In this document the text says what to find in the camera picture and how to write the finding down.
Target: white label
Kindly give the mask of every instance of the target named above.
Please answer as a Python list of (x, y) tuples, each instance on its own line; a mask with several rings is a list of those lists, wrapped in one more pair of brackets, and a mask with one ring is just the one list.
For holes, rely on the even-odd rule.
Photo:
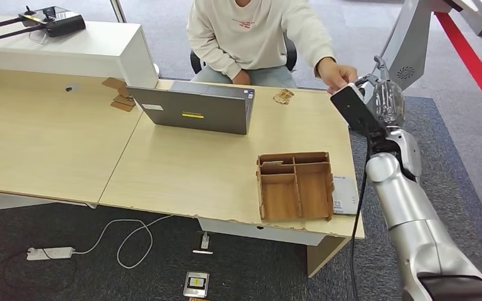
[(163, 111), (163, 108), (160, 105), (143, 105), (144, 108), (147, 110), (158, 110), (158, 111)]
[(352, 178), (333, 176), (333, 212), (336, 214), (356, 214), (358, 197)]

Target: wooden desk surface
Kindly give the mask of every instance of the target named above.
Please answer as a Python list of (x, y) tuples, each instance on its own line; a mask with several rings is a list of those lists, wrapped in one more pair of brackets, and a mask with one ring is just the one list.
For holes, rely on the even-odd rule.
[[(161, 80), (157, 87), (171, 84)], [(143, 114), (99, 204), (350, 236), (350, 216), (262, 223), (258, 155), (328, 151), (334, 175), (355, 173), (348, 128), (326, 92), (293, 90), (290, 104), (281, 105), (272, 99), (279, 88), (253, 88), (246, 136), (154, 125)], [(361, 219), (357, 236), (364, 237)]]
[(0, 70), (0, 192), (99, 201), (141, 115), (103, 80)]

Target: power strip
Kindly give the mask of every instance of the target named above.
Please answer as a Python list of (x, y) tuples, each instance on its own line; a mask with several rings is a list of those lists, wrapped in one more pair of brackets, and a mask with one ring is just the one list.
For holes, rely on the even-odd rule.
[(70, 246), (64, 246), (62, 248), (44, 248), (44, 249), (29, 248), (26, 252), (27, 253), (26, 259), (27, 260), (66, 259), (66, 258), (71, 258), (74, 251), (75, 249), (73, 249)]

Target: red stripe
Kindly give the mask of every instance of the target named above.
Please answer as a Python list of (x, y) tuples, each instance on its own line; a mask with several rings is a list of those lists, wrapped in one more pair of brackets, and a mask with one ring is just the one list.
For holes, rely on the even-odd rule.
[(435, 13), (435, 15), (457, 53), (459, 53), (464, 65), (482, 91), (482, 61), (478, 58), (472, 47), (470, 47), (470, 44), (466, 41), (452, 18), (450, 18), (450, 15), (447, 13)]

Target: desk leg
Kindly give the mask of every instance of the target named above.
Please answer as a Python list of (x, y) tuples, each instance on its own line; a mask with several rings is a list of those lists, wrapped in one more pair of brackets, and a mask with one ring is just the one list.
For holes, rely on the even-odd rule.
[(348, 241), (350, 237), (325, 236), (318, 246), (307, 246), (308, 277), (313, 277)]
[(18, 208), (18, 207), (26, 207), (26, 206), (34, 206), (34, 205), (42, 205), (42, 204), (50, 204), (50, 203), (65, 203), (65, 204), (71, 204), (71, 205), (88, 206), (92, 209), (95, 209), (95, 207), (97, 207), (97, 204), (52, 201), (49, 199), (31, 198), (27, 196), (13, 196), (8, 194), (0, 194), (0, 209)]

